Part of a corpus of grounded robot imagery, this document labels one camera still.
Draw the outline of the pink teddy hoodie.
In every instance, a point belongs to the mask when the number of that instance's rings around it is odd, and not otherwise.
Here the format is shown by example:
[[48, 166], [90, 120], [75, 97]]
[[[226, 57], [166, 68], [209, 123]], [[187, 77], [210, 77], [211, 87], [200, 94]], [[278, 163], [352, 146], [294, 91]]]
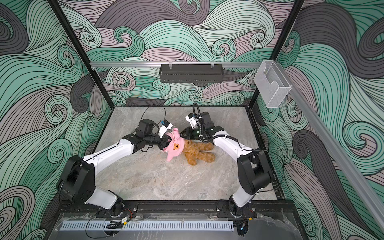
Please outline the pink teddy hoodie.
[[183, 152], [185, 140], [180, 136], [178, 128], [173, 128], [171, 132], [165, 133], [165, 136], [168, 137], [168, 145], [163, 148], [162, 152], [167, 154], [167, 162], [170, 162]]

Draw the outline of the brown teddy bear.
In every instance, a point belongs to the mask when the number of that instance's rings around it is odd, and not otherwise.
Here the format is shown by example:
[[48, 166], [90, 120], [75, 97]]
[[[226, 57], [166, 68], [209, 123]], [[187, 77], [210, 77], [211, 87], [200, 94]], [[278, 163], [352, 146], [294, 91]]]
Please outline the brown teddy bear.
[[185, 140], [183, 155], [186, 157], [187, 163], [191, 166], [195, 166], [197, 160], [213, 163], [216, 160], [215, 154], [211, 153], [213, 149], [214, 145], [212, 143], [200, 143]]

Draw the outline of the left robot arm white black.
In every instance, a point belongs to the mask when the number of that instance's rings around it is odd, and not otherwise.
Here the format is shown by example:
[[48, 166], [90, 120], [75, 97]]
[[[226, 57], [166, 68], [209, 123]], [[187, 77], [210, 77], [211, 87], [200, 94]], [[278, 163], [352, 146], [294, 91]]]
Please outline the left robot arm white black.
[[57, 183], [59, 197], [71, 204], [93, 205], [110, 211], [113, 216], [119, 215], [125, 209], [122, 198], [97, 187], [97, 174], [124, 157], [143, 152], [146, 146], [157, 146], [163, 150], [171, 141], [166, 132], [172, 127], [167, 120], [158, 125], [152, 120], [143, 119], [131, 134], [122, 137], [116, 144], [84, 157], [72, 156]]

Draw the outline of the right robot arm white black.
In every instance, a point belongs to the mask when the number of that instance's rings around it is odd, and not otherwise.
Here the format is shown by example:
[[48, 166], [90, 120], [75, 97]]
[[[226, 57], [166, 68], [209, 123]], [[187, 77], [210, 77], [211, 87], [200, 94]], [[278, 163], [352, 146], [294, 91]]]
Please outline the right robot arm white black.
[[237, 163], [240, 187], [230, 197], [233, 210], [243, 208], [272, 182], [272, 170], [261, 149], [252, 149], [230, 136], [224, 128], [215, 126], [208, 112], [189, 114], [190, 124], [181, 135], [187, 140], [212, 143], [232, 157]]

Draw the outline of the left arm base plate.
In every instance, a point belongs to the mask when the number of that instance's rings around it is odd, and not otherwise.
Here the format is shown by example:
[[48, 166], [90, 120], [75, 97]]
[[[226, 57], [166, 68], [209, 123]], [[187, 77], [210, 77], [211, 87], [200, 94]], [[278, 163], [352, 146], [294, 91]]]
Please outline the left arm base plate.
[[137, 201], [118, 200], [110, 210], [102, 209], [96, 214], [97, 218], [135, 217], [138, 209]]

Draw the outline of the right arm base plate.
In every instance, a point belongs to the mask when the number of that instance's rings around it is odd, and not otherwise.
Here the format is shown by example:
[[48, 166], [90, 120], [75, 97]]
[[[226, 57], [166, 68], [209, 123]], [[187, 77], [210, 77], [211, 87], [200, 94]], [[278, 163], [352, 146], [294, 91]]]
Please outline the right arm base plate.
[[252, 202], [247, 202], [243, 207], [238, 207], [233, 199], [219, 200], [216, 202], [217, 216], [228, 219], [253, 219], [257, 217], [256, 209]]

